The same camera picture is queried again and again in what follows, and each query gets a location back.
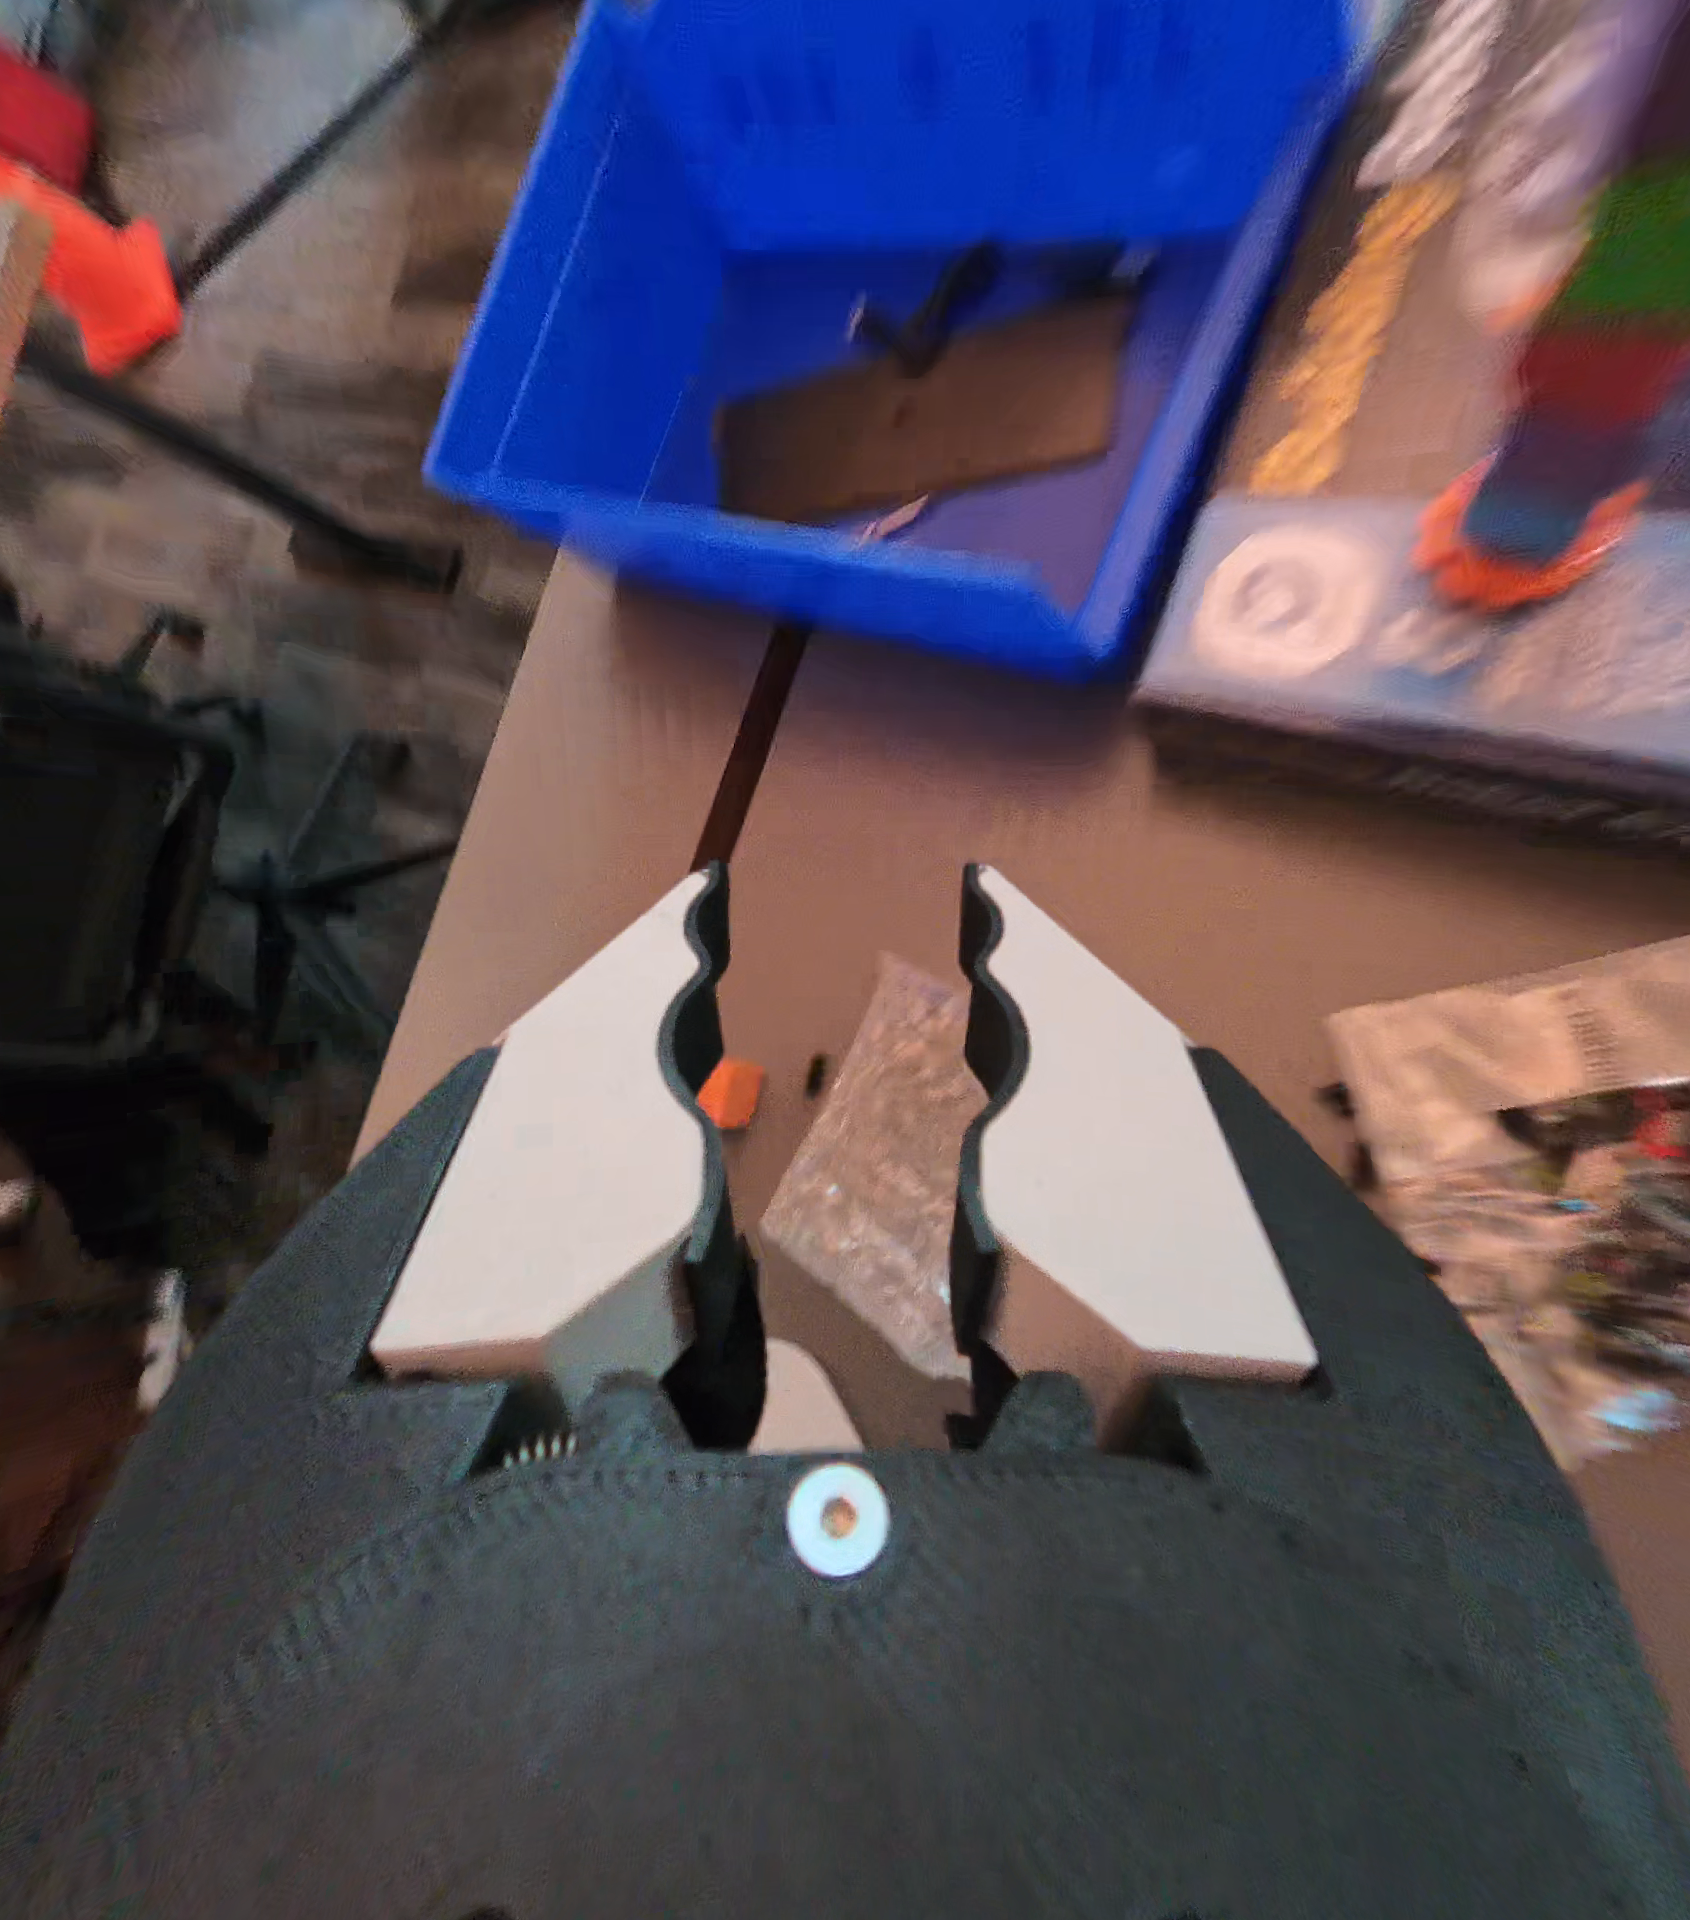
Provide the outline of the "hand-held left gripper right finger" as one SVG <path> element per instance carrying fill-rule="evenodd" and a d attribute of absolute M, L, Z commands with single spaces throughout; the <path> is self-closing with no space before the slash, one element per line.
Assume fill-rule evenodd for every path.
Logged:
<path fill-rule="evenodd" d="M 1185 1034 L 997 865 L 960 877 L 963 1062 L 947 1245 L 967 1429 L 1072 1380 L 1101 1447 L 1167 1380 L 1293 1388 L 1319 1353 Z"/>

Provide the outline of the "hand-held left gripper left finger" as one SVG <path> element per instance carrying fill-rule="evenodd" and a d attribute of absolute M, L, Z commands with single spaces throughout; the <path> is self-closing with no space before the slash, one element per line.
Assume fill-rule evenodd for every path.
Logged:
<path fill-rule="evenodd" d="M 371 1331 L 384 1375 L 513 1380 L 566 1419 L 638 1375 L 697 1446 L 753 1442 L 757 1264 L 701 1104 L 727 964 L 707 863 L 502 1032 Z"/>

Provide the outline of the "small orange plastic wheel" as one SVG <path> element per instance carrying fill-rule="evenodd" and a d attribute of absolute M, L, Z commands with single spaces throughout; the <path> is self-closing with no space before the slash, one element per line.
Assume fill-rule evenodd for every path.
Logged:
<path fill-rule="evenodd" d="M 1410 561 L 1448 607 L 1512 614 L 1551 604 L 1592 578 L 1621 546 L 1648 500 L 1637 479 L 1603 494 L 1561 556 L 1545 564 L 1514 561 L 1474 548 L 1465 513 L 1481 487 L 1488 460 L 1464 468 L 1417 516 Z"/>

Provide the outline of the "blue wooden cube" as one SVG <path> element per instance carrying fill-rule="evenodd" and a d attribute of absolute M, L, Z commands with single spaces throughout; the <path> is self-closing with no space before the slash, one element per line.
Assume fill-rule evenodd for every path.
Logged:
<path fill-rule="evenodd" d="M 1500 564 L 1592 564 L 1629 529 L 1649 483 L 1598 463 L 1540 470 L 1532 454 L 1497 446 L 1456 517 L 1470 550 Z"/>

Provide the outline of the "blue plastic storage bin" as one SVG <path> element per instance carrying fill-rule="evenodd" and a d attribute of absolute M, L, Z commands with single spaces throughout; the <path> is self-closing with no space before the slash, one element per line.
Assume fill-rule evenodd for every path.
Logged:
<path fill-rule="evenodd" d="M 1358 4 L 585 4 L 424 471 L 699 601 L 1057 680 L 1158 612 L 1359 76 Z M 1134 289 L 1098 460 L 783 524 L 719 407 Z"/>

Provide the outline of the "red wooden cube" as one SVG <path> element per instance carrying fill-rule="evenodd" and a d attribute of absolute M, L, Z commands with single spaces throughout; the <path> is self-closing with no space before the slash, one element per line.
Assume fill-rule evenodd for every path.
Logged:
<path fill-rule="evenodd" d="M 1655 420 L 1687 373 L 1685 316 L 1547 318 L 1517 352 L 1512 405 L 1522 417 L 1617 432 Z"/>

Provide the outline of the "green wooden cube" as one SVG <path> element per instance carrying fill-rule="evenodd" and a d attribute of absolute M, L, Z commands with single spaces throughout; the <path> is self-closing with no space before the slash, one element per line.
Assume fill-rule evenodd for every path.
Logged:
<path fill-rule="evenodd" d="M 1690 155 L 1608 180 L 1547 319 L 1690 318 Z"/>

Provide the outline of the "clear bubble wrap sheet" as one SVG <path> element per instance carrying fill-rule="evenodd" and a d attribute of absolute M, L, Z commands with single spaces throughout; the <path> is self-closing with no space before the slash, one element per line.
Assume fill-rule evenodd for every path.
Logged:
<path fill-rule="evenodd" d="M 984 1107 L 966 985 L 878 957 L 852 1041 L 761 1213 L 765 1244 L 923 1380 L 967 1380 L 954 1342 L 960 1147 Z"/>

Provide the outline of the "dark blue cardboard kit box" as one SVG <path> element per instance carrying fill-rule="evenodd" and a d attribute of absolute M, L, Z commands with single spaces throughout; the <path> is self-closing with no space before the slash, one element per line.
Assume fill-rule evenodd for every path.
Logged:
<path fill-rule="evenodd" d="M 1583 583 L 1481 614 L 1412 564 L 1426 506 L 1517 414 L 1561 281 L 1490 329 L 1458 301 L 1456 186 L 1358 186 L 1395 34 L 1312 188 L 1134 701 L 1162 756 L 1690 852 L 1690 373 Z"/>

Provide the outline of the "black office chair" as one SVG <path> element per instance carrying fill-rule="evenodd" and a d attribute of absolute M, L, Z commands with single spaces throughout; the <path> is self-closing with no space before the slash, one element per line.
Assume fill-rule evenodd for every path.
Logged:
<path fill-rule="evenodd" d="M 269 1122 L 169 1036 L 193 1005 L 242 1043 L 279 1043 L 300 962 L 344 1028 L 377 1043 L 391 1019 L 330 923 L 364 893 L 443 868 L 452 835 L 313 861 L 350 807 L 409 761 L 403 738 L 353 731 L 279 847 L 225 859 L 219 831 L 244 750 L 268 742 L 264 708 L 233 691 L 163 697 L 160 647 L 193 652 L 200 620 L 158 605 L 110 659 L 0 625 L 0 1095 L 129 1088 L 192 1098 L 246 1151 Z"/>

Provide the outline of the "flat black rectangular panel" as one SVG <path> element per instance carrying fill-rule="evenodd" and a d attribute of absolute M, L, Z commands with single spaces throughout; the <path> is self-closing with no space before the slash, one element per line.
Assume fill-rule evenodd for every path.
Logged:
<path fill-rule="evenodd" d="M 1078 468 L 1109 452 L 1135 289 L 1052 300 L 952 340 L 922 373 L 835 366 L 715 414 L 715 503 L 815 525 Z"/>

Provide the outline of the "orange traffic cone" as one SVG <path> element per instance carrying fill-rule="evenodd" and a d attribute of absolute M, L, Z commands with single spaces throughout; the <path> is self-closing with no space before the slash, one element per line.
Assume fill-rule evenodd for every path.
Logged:
<path fill-rule="evenodd" d="M 77 193 L 0 154 L 0 203 L 41 223 L 41 289 L 77 335 L 89 372 L 112 377 L 183 329 L 183 305 L 158 229 L 112 225 Z"/>

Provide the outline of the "red bag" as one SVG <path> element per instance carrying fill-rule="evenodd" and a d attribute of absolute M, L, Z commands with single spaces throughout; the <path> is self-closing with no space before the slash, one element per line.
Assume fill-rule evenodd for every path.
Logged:
<path fill-rule="evenodd" d="M 0 39 L 0 155 L 77 195 L 93 146 L 96 114 L 85 95 Z"/>

